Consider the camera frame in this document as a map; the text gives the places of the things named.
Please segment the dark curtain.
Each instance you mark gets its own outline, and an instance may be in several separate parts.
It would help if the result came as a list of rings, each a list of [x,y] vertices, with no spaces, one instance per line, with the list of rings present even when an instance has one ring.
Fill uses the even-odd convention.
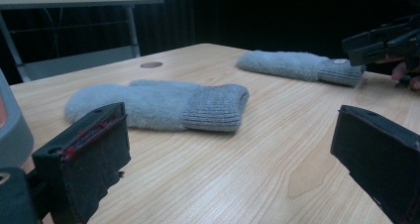
[[[194,44],[342,57],[342,40],[415,12],[409,0],[171,0],[148,52]]]

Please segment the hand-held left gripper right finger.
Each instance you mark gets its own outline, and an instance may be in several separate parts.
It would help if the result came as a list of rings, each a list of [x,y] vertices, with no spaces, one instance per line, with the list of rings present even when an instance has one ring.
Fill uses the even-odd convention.
[[[420,135],[344,105],[330,153],[393,224],[420,224]]]

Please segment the grey fuzzy sock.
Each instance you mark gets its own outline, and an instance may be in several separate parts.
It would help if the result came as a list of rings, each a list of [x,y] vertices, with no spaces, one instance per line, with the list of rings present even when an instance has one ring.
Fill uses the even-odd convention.
[[[355,87],[365,72],[363,65],[352,66],[345,58],[297,52],[248,52],[238,58],[237,67],[251,72],[350,87]]]
[[[158,130],[235,132],[249,99],[238,84],[204,86],[181,81],[140,79],[128,85],[97,84],[74,93],[64,116],[75,122],[88,112],[122,102],[130,127]]]

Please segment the white metal table frame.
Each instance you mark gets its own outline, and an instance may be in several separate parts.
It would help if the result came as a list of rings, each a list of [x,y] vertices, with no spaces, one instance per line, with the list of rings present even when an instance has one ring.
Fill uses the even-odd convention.
[[[6,41],[9,51],[13,57],[15,66],[24,82],[31,81],[31,77],[27,73],[27,69],[31,66],[29,63],[24,64],[16,49],[11,37],[11,33],[4,21],[2,12],[7,10],[28,10],[28,9],[48,9],[48,8],[82,8],[82,7],[104,7],[104,6],[121,6],[126,13],[126,23],[130,35],[130,45],[123,47],[129,52],[133,58],[140,57],[140,46],[137,37],[136,24],[134,18],[134,8],[136,5],[161,4],[169,0],[0,0],[0,32]],[[119,52],[122,48],[113,49],[110,52]]]

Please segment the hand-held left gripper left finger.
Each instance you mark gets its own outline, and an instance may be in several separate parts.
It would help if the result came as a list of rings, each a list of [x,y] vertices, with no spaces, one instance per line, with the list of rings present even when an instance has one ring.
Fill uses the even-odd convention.
[[[92,110],[32,154],[55,224],[86,224],[130,160],[122,102]]]

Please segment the grey device with orange panel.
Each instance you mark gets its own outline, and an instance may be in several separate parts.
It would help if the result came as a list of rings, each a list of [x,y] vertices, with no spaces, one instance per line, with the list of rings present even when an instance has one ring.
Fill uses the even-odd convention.
[[[0,168],[21,167],[34,147],[34,137],[0,69]]]

